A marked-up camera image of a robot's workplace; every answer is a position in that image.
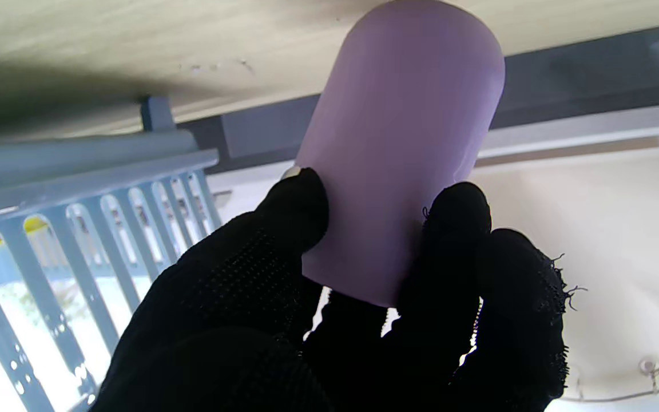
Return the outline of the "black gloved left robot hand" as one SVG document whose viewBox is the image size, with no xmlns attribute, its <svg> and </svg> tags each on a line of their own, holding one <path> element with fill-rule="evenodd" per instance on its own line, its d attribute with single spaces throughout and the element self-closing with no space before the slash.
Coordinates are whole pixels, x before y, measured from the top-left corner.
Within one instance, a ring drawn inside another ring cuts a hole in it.
<svg viewBox="0 0 659 412">
<path fill-rule="evenodd" d="M 329 221 L 311 168 L 162 272 L 92 411 L 544 411 L 563 396 L 573 289 L 522 233 L 492 228 L 478 186 L 424 210 L 398 320 L 301 273 Z"/>
</svg>

